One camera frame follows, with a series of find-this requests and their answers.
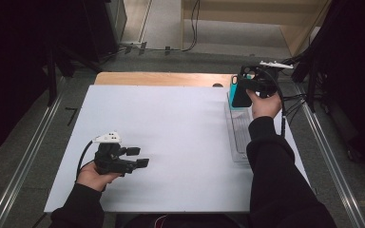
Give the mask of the clear plastic rack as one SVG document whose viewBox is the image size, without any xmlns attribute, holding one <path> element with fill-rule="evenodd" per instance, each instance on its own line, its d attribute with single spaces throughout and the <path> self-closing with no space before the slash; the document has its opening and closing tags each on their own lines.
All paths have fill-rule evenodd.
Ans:
<svg viewBox="0 0 365 228">
<path fill-rule="evenodd" d="M 251 141 L 248 126 L 252 117 L 248 107 L 233 107 L 232 99 L 233 96 L 227 93 L 224 106 L 231 156 L 233 162 L 244 163 L 248 162 L 246 146 Z"/>
</svg>

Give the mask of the black curtain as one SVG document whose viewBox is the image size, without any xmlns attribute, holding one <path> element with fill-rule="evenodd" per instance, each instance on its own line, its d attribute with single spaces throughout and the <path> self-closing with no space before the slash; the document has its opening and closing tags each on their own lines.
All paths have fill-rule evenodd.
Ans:
<svg viewBox="0 0 365 228">
<path fill-rule="evenodd" d="M 354 160 L 365 160 L 365 0 L 333 0 L 318 33 L 325 102 Z"/>
<path fill-rule="evenodd" d="M 77 22 L 77 0 L 0 0 L 0 146 L 48 89 L 46 45 Z"/>
</svg>

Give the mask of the white table board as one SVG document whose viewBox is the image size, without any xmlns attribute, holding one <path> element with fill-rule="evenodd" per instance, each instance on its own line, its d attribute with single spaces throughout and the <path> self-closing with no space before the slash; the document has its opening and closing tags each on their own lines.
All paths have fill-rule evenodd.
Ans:
<svg viewBox="0 0 365 228">
<path fill-rule="evenodd" d="M 61 207 L 78 162 L 93 159 L 92 140 L 117 131 L 125 147 L 141 148 L 146 168 L 112 182 L 103 193 L 115 213 L 223 213 L 249 209 L 253 173 L 233 162 L 223 87 L 93 85 L 52 185 L 46 211 Z"/>
</svg>

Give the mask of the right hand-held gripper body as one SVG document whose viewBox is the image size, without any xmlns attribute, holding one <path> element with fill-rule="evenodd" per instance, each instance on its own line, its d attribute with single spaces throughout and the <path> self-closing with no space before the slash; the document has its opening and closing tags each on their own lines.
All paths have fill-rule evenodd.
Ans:
<svg viewBox="0 0 365 228">
<path fill-rule="evenodd" d="M 263 62 L 259 63 L 257 81 L 261 84 L 259 95 L 261 97 L 272 96 L 279 90 L 278 74 L 284 69 L 293 69 L 292 65 L 285 65 L 278 62 Z"/>
</svg>

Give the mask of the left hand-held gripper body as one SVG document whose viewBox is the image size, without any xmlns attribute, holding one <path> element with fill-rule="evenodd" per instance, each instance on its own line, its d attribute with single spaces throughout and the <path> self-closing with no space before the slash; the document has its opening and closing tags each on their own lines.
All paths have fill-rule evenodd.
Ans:
<svg viewBox="0 0 365 228">
<path fill-rule="evenodd" d="M 135 161 L 121 159 L 122 155 L 126 155 L 128 147 L 121 147 L 122 139 L 116 131 L 98 136 L 92 141 L 99 144 L 94 162 L 100 175 L 119 173 L 121 176 L 124 176 L 126 173 L 131 174 L 137 168 Z"/>
</svg>

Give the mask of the black metal stand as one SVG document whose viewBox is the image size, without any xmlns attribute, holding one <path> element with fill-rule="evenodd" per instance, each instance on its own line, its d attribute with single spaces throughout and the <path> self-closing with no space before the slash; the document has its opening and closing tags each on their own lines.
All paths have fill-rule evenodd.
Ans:
<svg viewBox="0 0 365 228">
<path fill-rule="evenodd" d="M 96 73 L 103 72 L 100 67 L 64 45 L 46 45 L 46 51 L 48 106 L 52 106 L 55 99 L 58 97 L 56 69 L 59 69 L 65 77 L 72 77 L 75 73 L 75 66 L 71 63 L 71 61 L 75 60 Z"/>
<path fill-rule="evenodd" d="M 296 65 L 294 73 L 291 76 L 294 83 L 302 83 L 305 79 L 308 79 L 306 104 L 313 113 L 316 112 L 314 106 L 318 66 L 316 56 L 316 52 L 311 47 L 308 47 L 299 55 L 282 61 L 287 66 Z"/>
</svg>

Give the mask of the person's right hand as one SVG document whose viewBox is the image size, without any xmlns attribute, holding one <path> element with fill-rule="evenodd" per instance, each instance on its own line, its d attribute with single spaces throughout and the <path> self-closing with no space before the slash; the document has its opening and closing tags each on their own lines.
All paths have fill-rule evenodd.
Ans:
<svg viewBox="0 0 365 228">
<path fill-rule="evenodd" d="M 252 101 L 253 118 L 270 117 L 274 119 L 282 108 L 280 97 L 277 93 L 267 98 L 261 98 L 255 91 L 246 90 L 248 97 Z"/>
</svg>

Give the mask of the dark cabinet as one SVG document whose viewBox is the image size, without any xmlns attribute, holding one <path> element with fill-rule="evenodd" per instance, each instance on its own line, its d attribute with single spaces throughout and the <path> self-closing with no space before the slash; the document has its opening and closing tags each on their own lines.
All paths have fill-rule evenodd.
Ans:
<svg viewBox="0 0 365 228">
<path fill-rule="evenodd" d="M 83 0 L 95 62 L 115 54 L 125 31 L 124 0 Z"/>
</svg>

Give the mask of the aluminium floor rail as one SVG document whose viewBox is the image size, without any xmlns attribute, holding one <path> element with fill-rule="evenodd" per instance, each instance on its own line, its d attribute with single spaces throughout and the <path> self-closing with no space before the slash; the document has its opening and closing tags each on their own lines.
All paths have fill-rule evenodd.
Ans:
<svg viewBox="0 0 365 228">
<path fill-rule="evenodd" d="M 365 218 L 360 210 L 359 204 L 353 194 L 353 191 L 346 181 L 342 170 L 336 160 L 331 145 L 321 128 L 317 115 L 313 113 L 307 104 L 302 106 L 307 121 L 315 135 L 317 145 L 322 157 L 327 165 L 328 171 L 333 179 L 334 185 L 345 208 L 348 218 L 353 228 L 365 228 Z"/>
<path fill-rule="evenodd" d="M 34 132 L 31 141 L 19 162 L 9 184 L 5 188 L 2 197 L 0 198 L 0 228 L 3 227 L 12 205 L 22 188 L 22 185 L 26 179 L 26 176 L 38 154 L 41 143 L 43 142 L 47 131 L 51 125 L 51 122 L 57 112 L 60 103 L 63 100 L 63 95 L 60 94 L 53 104 L 48 107 L 43 115 L 42 120 L 38 124 L 36 131 Z"/>
</svg>

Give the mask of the light wooden shelf unit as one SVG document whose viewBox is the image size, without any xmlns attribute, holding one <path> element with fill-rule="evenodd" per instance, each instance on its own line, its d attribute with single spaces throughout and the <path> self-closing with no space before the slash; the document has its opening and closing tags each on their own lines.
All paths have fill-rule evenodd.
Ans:
<svg viewBox="0 0 365 228">
<path fill-rule="evenodd" d="M 196 52 L 299 54 L 332 0 L 181 0 L 181 47 Z"/>
</svg>

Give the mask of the person's left hand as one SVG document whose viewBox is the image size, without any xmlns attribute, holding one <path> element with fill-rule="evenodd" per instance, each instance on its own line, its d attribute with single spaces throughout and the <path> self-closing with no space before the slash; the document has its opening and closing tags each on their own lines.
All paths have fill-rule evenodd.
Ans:
<svg viewBox="0 0 365 228">
<path fill-rule="evenodd" d="M 81 169 L 76 182 L 101 192 L 109 183 L 112 183 L 118 177 L 120 177 L 119 173 L 107 173 L 100 175 L 96 171 L 96 164 L 94 162 L 90 162 Z"/>
</svg>

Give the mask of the blue orange patterned phone case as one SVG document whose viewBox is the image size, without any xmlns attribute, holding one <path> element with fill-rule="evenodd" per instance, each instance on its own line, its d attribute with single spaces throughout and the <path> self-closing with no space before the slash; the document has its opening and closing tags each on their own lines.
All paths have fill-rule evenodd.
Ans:
<svg viewBox="0 0 365 228">
<path fill-rule="evenodd" d="M 230 81 L 229 104 L 233 108 L 250 107 L 252 104 L 246 88 L 240 85 L 243 79 L 240 75 L 233 75 Z"/>
</svg>

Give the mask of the wooden desk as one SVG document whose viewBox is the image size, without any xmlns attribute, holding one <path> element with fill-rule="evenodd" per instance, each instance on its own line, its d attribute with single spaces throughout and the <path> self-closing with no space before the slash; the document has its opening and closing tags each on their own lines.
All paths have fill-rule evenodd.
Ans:
<svg viewBox="0 0 365 228">
<path fill-rule="evenodd" d="M 181 72 L 101 72 L 96 86 L 205 86 L 229 87 L 232 74 Z"/>
</svg>

